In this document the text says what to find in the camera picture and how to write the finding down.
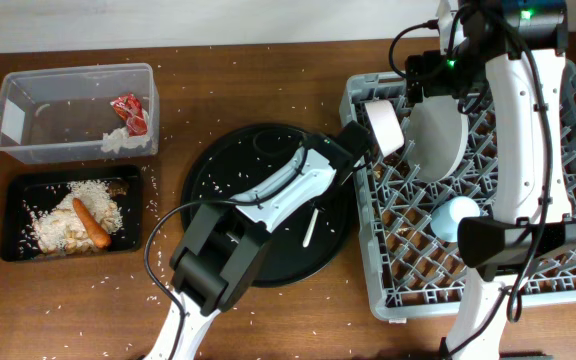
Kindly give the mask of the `beige bowl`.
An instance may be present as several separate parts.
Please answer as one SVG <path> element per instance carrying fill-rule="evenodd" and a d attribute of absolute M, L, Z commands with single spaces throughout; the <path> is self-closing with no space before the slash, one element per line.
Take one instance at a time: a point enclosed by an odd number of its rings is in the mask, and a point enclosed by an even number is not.
<path fill-rule="evenodd" d="M 365 103 L 367 117 L 383 157 L 390 156 L 405 144 L 395 109 L 388 100 Z"/>

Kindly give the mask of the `grey plate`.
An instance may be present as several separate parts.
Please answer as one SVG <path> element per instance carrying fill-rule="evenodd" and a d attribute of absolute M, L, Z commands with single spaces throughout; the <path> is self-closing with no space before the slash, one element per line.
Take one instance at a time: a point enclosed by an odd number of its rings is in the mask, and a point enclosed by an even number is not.
<path fill-rule="evenodd" d="M 463 159 L 467 134 L 467 116 L 452 97 L 430 97 L 416 104 L 405 133 L 412 146 L 407 162 L 419 167 L 416 178 L 431 183 L 451 175 Z"/>

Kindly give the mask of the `white plastic fork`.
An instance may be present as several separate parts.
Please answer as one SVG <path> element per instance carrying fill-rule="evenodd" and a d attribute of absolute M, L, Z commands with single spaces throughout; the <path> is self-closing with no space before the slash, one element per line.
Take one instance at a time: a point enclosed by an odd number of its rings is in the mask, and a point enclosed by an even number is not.
<path fill-rule="evenodd" d="M 311 242 L 316 224 L 317 224 L 317 218 L 319 215 L 319 210 L 317 208 L 313 209 L 306 233 L 304 235 L 303 241 L 302 241 L 302 247 L 303 248 L 307 248 Z"/>

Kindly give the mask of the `light blue cup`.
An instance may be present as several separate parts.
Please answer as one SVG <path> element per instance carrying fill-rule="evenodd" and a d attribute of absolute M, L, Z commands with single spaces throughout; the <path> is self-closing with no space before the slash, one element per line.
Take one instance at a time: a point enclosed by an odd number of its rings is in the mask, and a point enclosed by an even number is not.
<path fill-rule="evenodd" d="M 437 238 L 449 243 L 456 243 L 461 220 L 480 215 L 480 208 L 473 199 L 458 196 L 433 211 L 430 228 Z"/>

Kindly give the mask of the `red snack wrapper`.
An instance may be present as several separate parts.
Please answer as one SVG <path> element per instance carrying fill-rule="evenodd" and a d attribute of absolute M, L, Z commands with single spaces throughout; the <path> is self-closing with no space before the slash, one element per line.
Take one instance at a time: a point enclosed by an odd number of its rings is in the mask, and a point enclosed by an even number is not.
<path fill-rule="evenodd" d="M 124 121 L 130 136 L 143 136 L 148 124 L 140 101 L 134 94 L 119 96 L 110 102 L 115 113 Z"/>

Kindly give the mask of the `white napkin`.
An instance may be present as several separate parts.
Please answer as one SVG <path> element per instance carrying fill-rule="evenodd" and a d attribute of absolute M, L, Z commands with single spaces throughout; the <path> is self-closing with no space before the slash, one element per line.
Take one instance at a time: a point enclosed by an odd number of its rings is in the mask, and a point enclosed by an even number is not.
<path fill-rule="evenodd" d="M 149 141 L 148 135 L 131 136 L 127 127 L 117 128 L 110 134 L 103 134 L 101 151 L 118 154 L 122 149 L 144 147 Z"/>

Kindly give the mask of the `brown food scrap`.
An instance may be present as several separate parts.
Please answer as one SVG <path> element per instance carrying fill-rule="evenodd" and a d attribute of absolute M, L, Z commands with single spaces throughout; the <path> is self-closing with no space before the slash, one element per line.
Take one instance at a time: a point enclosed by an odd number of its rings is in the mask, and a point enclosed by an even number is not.
<path fill-rule="evenodd" d="M 111 198 L 127 194 L 130 185 L 123 179 L 114 179 L 107 184 L 107 193 Z"/>

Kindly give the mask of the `orange carrot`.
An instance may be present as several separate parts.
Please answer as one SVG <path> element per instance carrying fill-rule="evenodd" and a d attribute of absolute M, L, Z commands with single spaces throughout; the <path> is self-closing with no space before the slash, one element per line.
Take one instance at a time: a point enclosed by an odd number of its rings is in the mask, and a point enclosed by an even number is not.
<path fill-rule="evenodd" d="M 79 198 L 74 198 L 72 205 L 93 244 L 99 249 L 108 248 L 112 243 L 110 235 L 95 220 L 83 202 Z"/>

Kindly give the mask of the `rice and food scraps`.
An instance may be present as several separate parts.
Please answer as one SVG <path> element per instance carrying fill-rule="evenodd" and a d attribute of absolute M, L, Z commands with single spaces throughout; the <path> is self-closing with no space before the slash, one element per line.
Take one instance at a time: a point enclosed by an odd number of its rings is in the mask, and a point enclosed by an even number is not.
<path fill-rule="evenodd" d="M 72 205 L 79 198 L 102 228 L 112 236 L 123 229 L 121 207 L 107 193 L 108 181 L 85 180 L 48 185 L 40 190 L 48 203 L 22 202 L 29 224 L 24 233 L 34 242 L 32 248 L 43 256 L 90 254 L 97 248 L 87 235 Z"/>

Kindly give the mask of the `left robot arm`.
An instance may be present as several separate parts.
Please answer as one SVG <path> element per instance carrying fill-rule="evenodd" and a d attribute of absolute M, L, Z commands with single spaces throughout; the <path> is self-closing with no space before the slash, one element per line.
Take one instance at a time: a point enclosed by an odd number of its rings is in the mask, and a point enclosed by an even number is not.
<path fill-rule="evenodd" d="M 371 131 L 357 122 L 336 136 L 308 134 L 285 165 L 249 190 L 174 208 L 197 211 L 170 257 L 170 283 L 155 283 L 171 305 L 147 358 L 193 358 L 215 318 L 252 285 L 276 228 L 340 187 L 371 145 Z"/>

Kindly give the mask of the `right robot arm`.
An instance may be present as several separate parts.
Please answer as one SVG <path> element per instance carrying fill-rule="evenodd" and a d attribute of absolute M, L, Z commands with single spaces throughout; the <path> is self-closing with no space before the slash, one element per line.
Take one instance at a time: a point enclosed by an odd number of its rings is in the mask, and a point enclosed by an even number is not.
<path fill-rule="evenodd" d="M 440 46 L 406 60 L 406 96 L 490 96 L 497 188 L 488 217 L 458 227 L 466 267 L 445 359 L 495 359 L 519 320 L 522 288 L 539 264 L 576 247 L 561 153 L 560 93 L 568 48 L 562 1 L 443 1 L 427 22 Z"/>

